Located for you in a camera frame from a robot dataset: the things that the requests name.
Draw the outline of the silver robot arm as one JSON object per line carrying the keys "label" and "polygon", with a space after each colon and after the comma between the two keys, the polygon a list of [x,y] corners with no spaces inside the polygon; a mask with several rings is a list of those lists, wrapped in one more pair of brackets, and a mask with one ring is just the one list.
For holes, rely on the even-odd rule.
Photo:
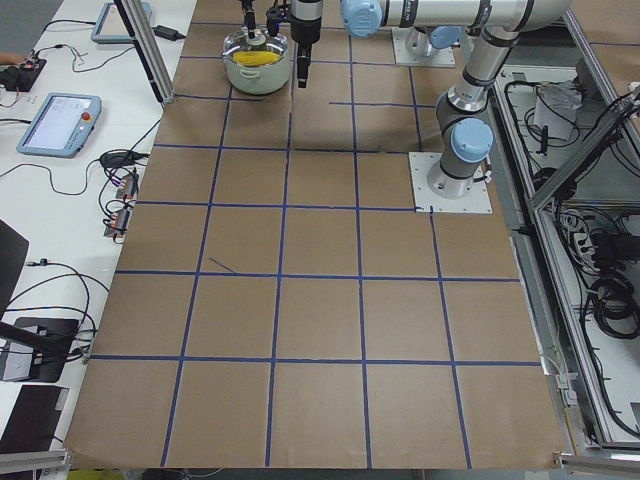
{"label": "silver robot arm", "polygon": [[[388,17],[388,8],[382,7],[379,1],[340,1],[339,5],[344,26],[357,37],[375,33]],[[401,14],[401,28],[411,28],[424,34],[428,45],[435,49],[449,47],[459,39],[463,29],[461,25],[427,27],[417,23],[412,11],[416,6],[416,1],[407,2]],[[289,23],[292,38],[298,46],[298,56],[309,60],[313,45],[320,39],[322,15],[322,1],[275,1],[266,13],[268,33],[275,37],[279,25]]]}
{"label": "silver robot arm", "polygon": [[437,102],[444,151],[427,175],[436,195],[459,199],[470,191],[494,142],[491,128],[477,116],[486,108],[497,74],[521,33],[549,25],[570,5],[545,0],[341,2],[343,25],[354,37],[366,38],[382,27],[460,27],[472,36],[460,40],[466,64],[459,80]]}

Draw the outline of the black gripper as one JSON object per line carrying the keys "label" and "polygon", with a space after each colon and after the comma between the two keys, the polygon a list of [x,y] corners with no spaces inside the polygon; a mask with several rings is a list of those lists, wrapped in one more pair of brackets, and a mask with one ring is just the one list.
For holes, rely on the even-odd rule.
{"label": "black gripper", "polygon": [[297,82],[303,89],[307,87],[312,45],[320,38],[322,0],[292,0],[290,21],[292,38],[298,44]]}
{"label": "black gripper", "polygon": [[250,39],[256,37],[256,20],[253,0],[240,0],[241,8],[244,14],[244,24]]}

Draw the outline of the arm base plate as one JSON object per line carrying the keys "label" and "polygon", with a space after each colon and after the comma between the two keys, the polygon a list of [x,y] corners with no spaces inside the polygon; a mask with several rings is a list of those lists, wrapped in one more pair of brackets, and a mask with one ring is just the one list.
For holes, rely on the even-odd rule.
{"label": "arm base plate", "polygon": [[453,46],[462,35],[460,26],[392,29],[395,63],[401,66],[453,68]]}
{"label": "arm base plate", "polygon": [[408,154],[414,208],[417,213],[491,214],[493,212],[482,167],[473,176],[456,180],[445,175],[439,152]]}

